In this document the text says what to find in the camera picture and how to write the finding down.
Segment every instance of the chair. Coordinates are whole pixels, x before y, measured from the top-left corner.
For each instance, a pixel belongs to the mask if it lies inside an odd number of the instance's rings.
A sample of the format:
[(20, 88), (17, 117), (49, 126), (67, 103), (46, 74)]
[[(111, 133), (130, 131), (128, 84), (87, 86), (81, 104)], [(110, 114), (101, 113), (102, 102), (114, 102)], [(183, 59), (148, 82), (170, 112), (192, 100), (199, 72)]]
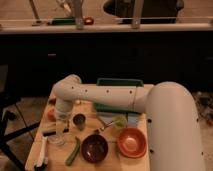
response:
[[(35, 123), (30, 126), (27, 126), (20, 109), (19, 109), (18, 105), (16, 104), (17, 102), (21, 101), (20, 96), (18, 96), (16, 93), (14, 93), (11, 90), (8, 90), (6, 88), (7, 75), (8, 75), (8, 66), (0, 65), (0, 150), (20, 170), (25, 170), (24, 165), (19, 161), (19, 159), (16, 157), (16, 155), (13, 154), (13, 152), (10, 150), (10, 147), (7, 145), (7, 142), (38, 127), (39, 123)], [(6, 112), (4, 112), (4, 109), (10, 105), (15, 105), (18, 113), (20, 114), (20, 116), (22, 117), (22, 120), (24, 121), (25, 128), (16, 130), (12, 133), (5, 135), (5, 130), (7, 128), (7, 121), (15, 119), (15, 116), (16, 116), (14, 113), (12, 113), (8, 110)]]

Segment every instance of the orange bowl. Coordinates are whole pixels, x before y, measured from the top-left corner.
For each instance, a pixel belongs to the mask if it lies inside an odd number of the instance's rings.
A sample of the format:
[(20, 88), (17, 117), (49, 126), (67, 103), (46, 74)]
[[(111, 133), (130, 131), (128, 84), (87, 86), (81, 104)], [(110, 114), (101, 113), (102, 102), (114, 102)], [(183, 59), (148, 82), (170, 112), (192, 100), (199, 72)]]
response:
[(124, 128), (117, 139), (117, 145), (126, 157), (139, 158), (146, 154), (146, 138), (137, 128)]

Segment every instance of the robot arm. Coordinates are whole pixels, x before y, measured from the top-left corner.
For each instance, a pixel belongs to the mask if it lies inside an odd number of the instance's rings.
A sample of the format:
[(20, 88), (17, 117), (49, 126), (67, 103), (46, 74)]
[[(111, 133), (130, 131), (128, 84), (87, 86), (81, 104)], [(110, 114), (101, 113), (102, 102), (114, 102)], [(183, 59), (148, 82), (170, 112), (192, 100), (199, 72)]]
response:
[(77, 99), (146, 113), (152, 171), (205, 170), (196, 105), (183, 86), (173, 82), (151, 89), (85, 85), (71, 75), (56, 83), (53, 92), (56, 119), (67, 119)]

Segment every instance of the dark brown bowl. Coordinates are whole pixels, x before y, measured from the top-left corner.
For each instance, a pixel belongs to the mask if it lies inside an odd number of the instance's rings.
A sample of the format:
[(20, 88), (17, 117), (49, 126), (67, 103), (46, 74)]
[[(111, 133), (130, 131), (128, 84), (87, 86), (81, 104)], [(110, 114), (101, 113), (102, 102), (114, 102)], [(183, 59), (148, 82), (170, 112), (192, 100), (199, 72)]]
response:
[(108, 153), (108, 144), (101, 135), (90, 135), (81, 145), (81, 153), (84, 159), (90, 163), (102, 161)]

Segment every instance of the dark cabinet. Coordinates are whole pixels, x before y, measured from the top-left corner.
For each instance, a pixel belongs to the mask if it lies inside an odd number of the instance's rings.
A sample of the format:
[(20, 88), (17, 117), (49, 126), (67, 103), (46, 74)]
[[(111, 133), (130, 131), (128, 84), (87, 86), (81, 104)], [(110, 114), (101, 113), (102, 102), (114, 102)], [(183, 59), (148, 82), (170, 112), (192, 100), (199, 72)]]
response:
[(1, 35), (8, 84), (23, 96), (48, 95), (69, 74), (175, 81), (190, 90), (213, 88), (213, 33), (140, 32)]

